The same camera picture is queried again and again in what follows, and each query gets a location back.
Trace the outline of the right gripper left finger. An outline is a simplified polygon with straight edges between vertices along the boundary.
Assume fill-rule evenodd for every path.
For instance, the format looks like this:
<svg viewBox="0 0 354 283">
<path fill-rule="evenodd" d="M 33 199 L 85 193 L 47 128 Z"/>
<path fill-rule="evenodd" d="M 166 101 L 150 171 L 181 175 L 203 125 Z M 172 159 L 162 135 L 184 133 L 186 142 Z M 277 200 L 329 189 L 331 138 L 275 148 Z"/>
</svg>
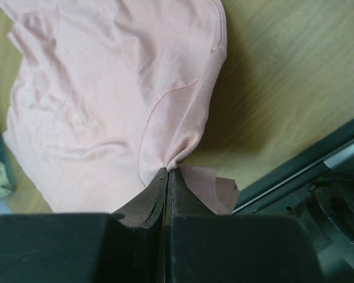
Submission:
<svg viewBox="0 0 354 283">
<path fill-rule="evenodd" d="M 168 172 L 113 213 L 0 215 L 0 282 L 162 282 Z"/>
</svg>

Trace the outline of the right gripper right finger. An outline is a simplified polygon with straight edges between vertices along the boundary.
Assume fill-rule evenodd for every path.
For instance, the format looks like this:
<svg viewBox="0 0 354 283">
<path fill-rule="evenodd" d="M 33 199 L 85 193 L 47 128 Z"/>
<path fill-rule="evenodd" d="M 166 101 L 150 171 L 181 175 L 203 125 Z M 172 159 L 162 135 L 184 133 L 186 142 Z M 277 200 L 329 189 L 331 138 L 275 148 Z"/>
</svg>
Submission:
<svg viewBox="0 0 354 283">
<path fill-rule="evenodd" d="M 166 282 L 324 282 L 304 226 L 291 216 L 213 214 L 170 172 Z"/>
</svg>

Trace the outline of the pink t shirt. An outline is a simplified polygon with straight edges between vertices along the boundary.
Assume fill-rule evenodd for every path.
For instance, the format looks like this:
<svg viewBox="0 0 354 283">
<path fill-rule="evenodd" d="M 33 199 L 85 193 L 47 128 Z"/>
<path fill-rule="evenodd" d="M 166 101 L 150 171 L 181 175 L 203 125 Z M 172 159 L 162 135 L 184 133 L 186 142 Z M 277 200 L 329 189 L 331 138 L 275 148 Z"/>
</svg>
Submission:
<svg viewBox="0 0 354 283">
<path fill-rule="evenodd" d="M 56 212 L 114 212 L 197 147 L 221 1 L 0 1 L 22 54 L 4 140 Z"/>
</svg>

